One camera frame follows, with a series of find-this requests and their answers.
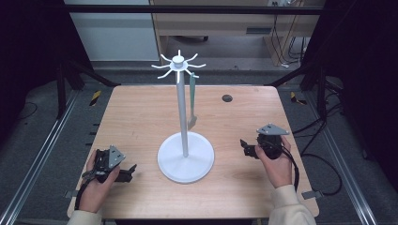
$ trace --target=wooden tabletop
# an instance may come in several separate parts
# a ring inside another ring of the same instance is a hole
[[[224,102],[223,95],[233,100]],[[189,119],[189,86],[186,103]],[[109,149],[113,144],[126,155],[120,168],[127,170],[137,164],[137,169],[130,183],[114,184],[103,205],[104,218],[269,217],[274,187],[261,161],[244,156],[239,140],[256,144],[256,130],[268,123],[291,132],[277,90],[270,86],[198,85],[194,111],[197,121],[191,131],[211,142],[215,160],[203,179],[181,185],[164,176],[157,161],[163,141],[180,132],[176,87],[115,88],[92,149]],[[286,138],[300,172],[298,197],[316,217],[319,209],[315,199],[303,200],[300,194],[311,186],[295,140],[292,135]]]

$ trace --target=white mug tree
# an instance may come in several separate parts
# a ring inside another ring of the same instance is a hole
[[[188,67],[202,68],[206,65],[189,65],[188,62],[196,58],[196,56],[197,54],[191,59],[184,60],[184,57],[178,51],[178,55],[170,60],[161,54],[161,57],[170,62],[170,65],[161,67],[152,65],[154,68],[170,68],[158,79],[167,77],[172,71],[176,73],[181,131],[173,134],[161,144],[158,153],[158,163],[166,177],[180,184],[189,184],[200,180],[210,171],[214,163],[214,150],[211,143],[202,135],[187,129],[184,71],[193,76],[193,78],[199,78],[191,73]]]

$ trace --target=white round base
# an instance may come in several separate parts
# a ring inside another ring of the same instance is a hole
[[[202,135],[188,132],[188,156],[183,156],[181,133],[167,138],[159,149],[158,163],[169,179],[189,184],[203,178],[214,162],[211,143]]]

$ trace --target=sleeve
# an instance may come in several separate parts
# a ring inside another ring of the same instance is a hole
[[[75,210],[70,217],[68,225],[100,225],[101,215]]]
[[[269,225],[316,224],[310,210],[299,202],[293,185],[276,188],[271,199],[274,209],[269,215]]]

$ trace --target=wall outlet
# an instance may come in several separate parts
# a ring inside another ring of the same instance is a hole
[[[289,7],[291,0],[268,0],[268,7]]]

